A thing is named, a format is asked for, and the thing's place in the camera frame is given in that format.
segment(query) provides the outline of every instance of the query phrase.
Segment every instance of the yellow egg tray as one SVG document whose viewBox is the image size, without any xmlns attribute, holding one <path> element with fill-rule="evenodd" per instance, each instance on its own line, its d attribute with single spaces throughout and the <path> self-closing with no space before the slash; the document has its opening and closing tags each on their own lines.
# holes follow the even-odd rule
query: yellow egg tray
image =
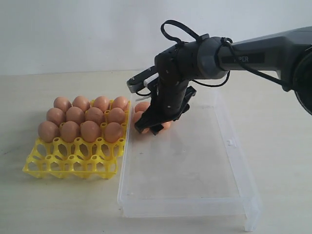
<svg viewBox="0 0 312 234">
<path fill-rule="evenodd" d="M 109 111 L 104 113 L 105 121 L 108 113 Z M 115 143 L 109 143 L 103 138 L 107 122 L 100 126 L 101 137 L 92 143 L 84 141 L 81 137 L 77 137 L 72 143 L 67 143 L 60 137 L 54 138 L 51 143 L 37 138 L 26 159 L 23 172 L 36 178 L 44 178 L 47 175 L 57 178 L 66 178 L 70 175 L 89 178 L 91 175 L 98 175 L 101 178 L 110 179 L 118 171 L 117 157 L 123 155 L 126 143 L 129 110 L 125 111 L 125 114 L 126 120 L 121 125 L 123 136 Z"/>
</svg>

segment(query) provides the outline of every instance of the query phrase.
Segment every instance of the clear plastic container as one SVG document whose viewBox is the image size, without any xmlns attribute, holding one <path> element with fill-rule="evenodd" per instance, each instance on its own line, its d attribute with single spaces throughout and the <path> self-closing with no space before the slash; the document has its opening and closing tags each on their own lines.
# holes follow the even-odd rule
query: clear plastic container
<svg viewBox="0 0 312 234">
<path fill-rule="evenodd" d="M 190 106 L 157 136 L 129 125 L 118 192 L 124 215 L 245 214 L 245 230 L 253 231 L 261 200 L 221 94 L 197 92 Z"/>
</svg>

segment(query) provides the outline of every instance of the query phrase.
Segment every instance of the white wall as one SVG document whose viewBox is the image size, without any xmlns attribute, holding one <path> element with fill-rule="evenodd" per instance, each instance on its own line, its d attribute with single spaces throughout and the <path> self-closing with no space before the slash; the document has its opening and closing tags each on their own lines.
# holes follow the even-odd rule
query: white wall
<svg viewBox="0 0 312 234">
<path fill-rule="evenodd" d="M 159 29 L 167 19 L 238 41 L 310 26 L 311 9 L 311 0 L 1 0 L 0 75 L 141 69 L 172 44 Z"/>
</svg>

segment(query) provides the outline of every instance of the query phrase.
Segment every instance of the robotic arm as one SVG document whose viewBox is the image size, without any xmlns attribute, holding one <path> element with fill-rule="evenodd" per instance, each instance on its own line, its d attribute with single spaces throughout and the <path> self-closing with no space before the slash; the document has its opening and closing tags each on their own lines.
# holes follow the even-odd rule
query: robotic arm
<svg viewBox="0 0 312 234">
<path fill-rule="evenodd" d="M 177 26 L 195 41 L 183 42 L 172 37 L 164 25 Z M 155 57 L 155 65 L 128 80 L 132 93 L 148 88 L 151 105 L 135 123 L 141 133 L 150 128 L 156 135 L 162 123 L 176 121 L 189 110 L 190 98 L 196 94 L 190 81 L 207 87 L 224 85 L 231 70 L 247 70 L 281 85 L 284 91 L 294 90 L 300 104 L 312 114 L 312 27 L 233 43 L 229 38 L 197 35 L 175 20 L 161 26 L 163 35 L 176 44 Z M 262 71 L 276 71 L 279 79 Z M 208 85 L 198 79 L 221 79 L 219 85 Z"/>
</svg>

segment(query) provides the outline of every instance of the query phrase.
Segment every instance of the white table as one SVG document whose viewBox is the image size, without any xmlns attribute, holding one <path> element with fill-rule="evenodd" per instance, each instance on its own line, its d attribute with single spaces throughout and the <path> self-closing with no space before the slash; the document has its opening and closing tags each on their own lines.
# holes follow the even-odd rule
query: white table
<svg viewBox="0 0 312 234">
<path fill-rule="evenodd" d="M 21 171 L 55 97 L 94 98 L 105 90 L 127 94 L 125 81 L 135 73 L 0 77 L 0 233 L 242 232 L 241 216 L 123 218 L 117 205 L 119 174 L 110 180 L 62 180 Z M 312 116 L 293 93 L 247 72 L 232 73 L 222 93 L 263 200 L 254 233 L 309 233 Z"/>
</svg>

